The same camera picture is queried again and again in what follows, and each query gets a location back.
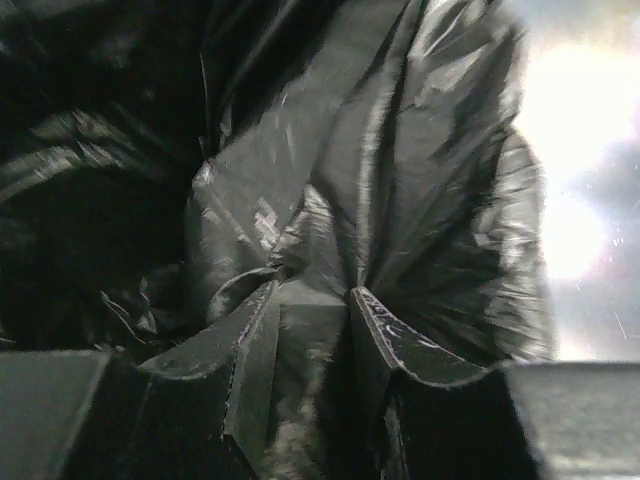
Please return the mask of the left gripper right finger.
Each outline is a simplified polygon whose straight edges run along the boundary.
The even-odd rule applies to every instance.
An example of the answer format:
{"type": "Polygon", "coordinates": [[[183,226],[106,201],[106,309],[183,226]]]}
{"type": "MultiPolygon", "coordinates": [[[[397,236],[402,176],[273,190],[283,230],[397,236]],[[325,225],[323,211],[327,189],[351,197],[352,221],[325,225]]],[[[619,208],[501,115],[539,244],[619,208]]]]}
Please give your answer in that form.
{"type": "Polygon", "coordinates": [[[357,380],[385,479],[635,479],[639,368],[484,368],[351,293],[357,380]]]}

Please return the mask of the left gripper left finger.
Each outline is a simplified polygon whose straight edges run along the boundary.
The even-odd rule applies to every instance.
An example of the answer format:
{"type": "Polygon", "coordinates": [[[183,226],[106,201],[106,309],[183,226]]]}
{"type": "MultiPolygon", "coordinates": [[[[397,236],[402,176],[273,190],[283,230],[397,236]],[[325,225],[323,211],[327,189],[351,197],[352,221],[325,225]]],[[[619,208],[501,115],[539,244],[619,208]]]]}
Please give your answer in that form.
{"type": "Polygon", "coordinates": [[[268,282],[133,366],[113,354],[1,357],[5,479],[257,479],[280,305],[268,282]]]}

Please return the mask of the black trash bag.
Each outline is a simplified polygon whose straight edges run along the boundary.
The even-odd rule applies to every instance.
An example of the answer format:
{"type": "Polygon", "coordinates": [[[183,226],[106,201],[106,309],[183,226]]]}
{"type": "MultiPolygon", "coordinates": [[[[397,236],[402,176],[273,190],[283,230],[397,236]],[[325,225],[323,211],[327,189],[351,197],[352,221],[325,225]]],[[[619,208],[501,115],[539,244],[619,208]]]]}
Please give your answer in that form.
{"type": "Polygon", "coordinates": [[[257,479],[374,479],[351,293],[547,361],[540,175],[500,1],[5,1],[1,357],[139,366],[280,305],[257,479]]]}

